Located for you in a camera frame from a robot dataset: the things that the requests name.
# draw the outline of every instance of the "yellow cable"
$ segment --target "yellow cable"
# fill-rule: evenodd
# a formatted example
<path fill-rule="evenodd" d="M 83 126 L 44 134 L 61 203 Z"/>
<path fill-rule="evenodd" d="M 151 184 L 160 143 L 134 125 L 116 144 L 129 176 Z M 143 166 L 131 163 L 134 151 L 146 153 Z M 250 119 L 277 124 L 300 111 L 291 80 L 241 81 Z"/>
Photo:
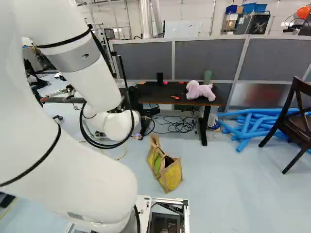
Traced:
<path fill-rule="evenodd" d="M 127 154 L 127 146 L 126 146 L 126 143 L 124 144 L 124 146 L 125 146 L 125 148 L 124 148 L 124 154 L 120 157 L 120 158 L 117 158 L 117 159 L 115 159 L 116 161 L 117 160 L 120 160 L 120 159 L 122 159 L 122 158 L 124 158 L 124 156 Z"/>
<path fill-rule="evenodd" d="M 13 207 L 18 198 L 15 198 L 14 201 L 9 205 L 9 208 L 0 216 L 0 220 L 5 216 L 6 213 Z"/>

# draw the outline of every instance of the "wooden chair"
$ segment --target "wooden chair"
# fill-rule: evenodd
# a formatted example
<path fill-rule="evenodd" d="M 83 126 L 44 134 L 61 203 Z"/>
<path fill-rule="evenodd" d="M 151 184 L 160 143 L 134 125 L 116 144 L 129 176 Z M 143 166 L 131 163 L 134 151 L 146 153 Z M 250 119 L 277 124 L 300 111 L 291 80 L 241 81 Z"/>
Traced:
<path fill-rule="evenodd" d="M 301 147 L 301 151 L 296 155 L 296 157 L 294 157 L 287 167 L 284 168 L 282 171 L 283 174 L 285 174 L 308 149 L 311 149 L 311 131 L 309 127 L 309 123 L 311 123 L 311 116 L 305 115 L 306 112 L 311 111 L 311 107 L 305 109 L 303 108 L 301 92 L 311 96 L 311 85 L 305 83 L 297 77 L 294 77 L 288 97 L 278 119 L 267 136 L 259 144 L 259 147 L 264 147 L 264 145 L 275 134 L 277 129 L 279 129 L 290 138 L 289 141 L 293 141 Z M 299 112 L 288 115 L 287 111 L 291 106 L 294 94 L 296 94 Z"/>

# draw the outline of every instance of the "sneaker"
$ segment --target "sneaker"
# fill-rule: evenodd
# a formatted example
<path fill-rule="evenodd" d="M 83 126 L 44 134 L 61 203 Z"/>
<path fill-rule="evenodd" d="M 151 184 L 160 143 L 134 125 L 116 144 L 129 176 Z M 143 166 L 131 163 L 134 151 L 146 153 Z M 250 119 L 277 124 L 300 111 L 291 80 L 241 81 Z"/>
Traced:
<path fill-rule="evenodd" d="M 219 124 L 219 121 L 215 121 L 215 124 L 213 126 L 208 126 L 207 127 L 208 130 L 212 130 L 212 131 L 215 131 L 215 132 L 220 132 L 220 124 Z"/>

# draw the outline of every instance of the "shopping bag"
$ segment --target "shopping bag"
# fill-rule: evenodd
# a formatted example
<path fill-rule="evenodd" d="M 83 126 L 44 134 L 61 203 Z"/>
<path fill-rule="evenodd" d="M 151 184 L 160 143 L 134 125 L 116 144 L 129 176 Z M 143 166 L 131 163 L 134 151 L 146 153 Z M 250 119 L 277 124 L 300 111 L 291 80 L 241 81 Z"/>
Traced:
<path fill-rule="evenodd" d="M 150 136 L 150 150 L 147 156 L 147 164 L 166 193 L 175 190 L 181 183 L 181 159 L 172 158 L 164 153 L 159 137 L 156 134 Z"/>

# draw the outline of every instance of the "desk leg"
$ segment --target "desk leg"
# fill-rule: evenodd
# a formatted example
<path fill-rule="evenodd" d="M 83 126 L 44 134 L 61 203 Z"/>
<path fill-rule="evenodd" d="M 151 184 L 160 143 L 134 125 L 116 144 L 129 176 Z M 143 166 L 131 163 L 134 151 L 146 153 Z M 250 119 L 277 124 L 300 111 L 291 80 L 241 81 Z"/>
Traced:
<path fill-rule="evenodd" d="M 199 118 L 199 128 L 200 128 L 202 146 L 207 146 L 206 129 L 207 129 L 207 121 L 209 117 L 209 112 L 210 112 L 210 106 L 205 106 L 203 118 Z"/>
<path fill-rule="evenodd" d="M 146 133 L 146 130 L 149 128 L 149 124 L 150 124 L 151 120 L 150 119 L 142 119 L 140 121 L 140 124 L 141 124 L 141 130 L 140 130 L 140 135 L 141 135 L 141 139 L 139 140 L 142 140 L 144 138 L 144 135 Z"/>

